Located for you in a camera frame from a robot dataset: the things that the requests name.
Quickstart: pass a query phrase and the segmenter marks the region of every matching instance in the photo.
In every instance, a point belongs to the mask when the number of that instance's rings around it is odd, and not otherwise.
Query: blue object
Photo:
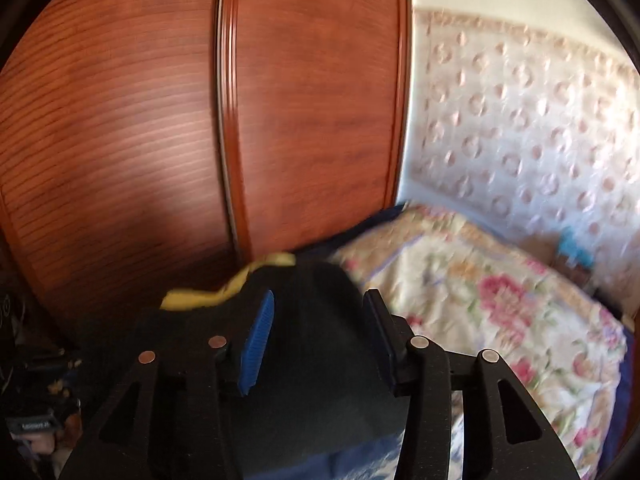
[[[631,403],[631,383],[634,374],[634,336],[625,327],[626,354],[625,359],[620,363],[620,384],[616,389],[616,403],[613,407],[613,416],[609,433],[602,446],[602,455],[598,464],[598,473],[602,473],[618,455],[620,441],[625,433],[626,419],[629,414],[629,404]]]
[[[260,309],[240,354],[238,388],[243,397],[249,393],[249,390],[258,380],[264,350],[267,348],[267,340],[273,324],[273,311],[273,292],[268,290],[264,298],[262,298]]]
[[[593,256],[576,243],[574,231],[570,227],[565,227],[560,233],[558,254],[566,256],[570,265],[579,264],[588,270],[593,267]]]
[[[380,476],[374,476],[378,464],[381,460],[391,462],[399,455],[399,435],[393,434],[351,449],[314,455],[298,465],[253,475],[247,480],[383,480]]]

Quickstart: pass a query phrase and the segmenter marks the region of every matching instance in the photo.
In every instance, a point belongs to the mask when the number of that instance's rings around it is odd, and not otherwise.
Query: pink flower pattern
[[[547,267],[545,264],[540,263],[534,258],[529,258],[524,264],[529,267],[529,269],[533,270],[537,275],[542,276],[546,274]]]
[[[489,321],[511,332],[522,342],[533,323],[535,305],[527,291],[506,274],[488,276],[478,285],[480,306],[490,312]]]
[[[587,334],[590,341],[604,342],[609,350],[623,344],[623,337],[616,329],[616,321],[612,314],[604,307],[600,307],[598,313],[600,325],[597,330],[590,330]]]
[[[353,258],[347,258],[342,262],[342,266],[345,270],[356,270],[358,268],[358,262]]]
[[[600,433],[600,430],[598,430],[598,428],[593,428],[592,430],[590,430],[589,428],[580,428],[580,430],[578,430],[578,433],[575,434],[574,444],[576,445],[576,447],[582,447],[584,446],[584,443],[587,442],[587,440],[593,438],[594,436],[597,436],[598,433]]]
[[[415,314],[409,314],[406,317],[406,322],[409,324],[409,326],[414,327],[414,326],[422,326],[422,318],[420,316],[416,316]]]
[[[585,352],[580,352],[574,358],[573,362],[574,373],[578,377],[582,377],[585,379],[593,380],[595,366],[589,359],[587,358],[587,354]]]
[[[520,358],[516,364],[511,366],[511,370],[513,370],[513,373],[516,374],[517,378],[519,378],[520,382],[525,386],[531,384],[531,381],[536,377],[536,371],[526,357]]]
[[[425,218],[444,218],[447,215],[451,215],[452,212],[449,209],[440,206],[434,205],[422,205],[418,206],[418,211],[420,211]]]

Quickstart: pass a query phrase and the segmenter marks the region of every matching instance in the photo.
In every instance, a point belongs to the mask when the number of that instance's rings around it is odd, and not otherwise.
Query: wooden wardrobe
[[[0,241],[67,335],[394,202],[408,0],[42,7],[0,72]]]

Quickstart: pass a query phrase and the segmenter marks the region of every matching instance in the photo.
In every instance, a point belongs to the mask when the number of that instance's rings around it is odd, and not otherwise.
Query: blue fabric
[[[316,455],[297,466],[260,473],[247,480],[337,480],[398,452],[398,435],[393,434],[337,453]]]
[[[392,222],[398,218],[402,213],[403,207],[404,203],[380,210],[354,227],[320,242],[315,242],[311,245],[302,247],[294,251],[294,254],[296,255],[296,258],[328,258],[335,251],[355,240],[361,234],[381,224]]]
[[[609,433],[602,447],[602,456],[598,464],[598,471],[604,471],[614,461],[620,448],[620,440],[625,433],[626,420],[629,413],[629,403],[631,402],[631,382],[633,380],[634,369],[634,336],[625,328],[626,355],[620,364],[620,384],[616,390],[616,403],[613,407],[613,417]]]

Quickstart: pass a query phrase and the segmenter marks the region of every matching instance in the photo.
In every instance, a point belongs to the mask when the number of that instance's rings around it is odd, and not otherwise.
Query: bed
[[[364,291],[448,351],[500,352],[570,454],[581,478],[615,457],[630,398],[633,337],[609,311],[520,249],[461,214],[432,206],[386,210],[315,244]],[[462,395],[452,394],[449,479],[462,477]],[[260,480],[391,479],[402,435],[311,460]]]

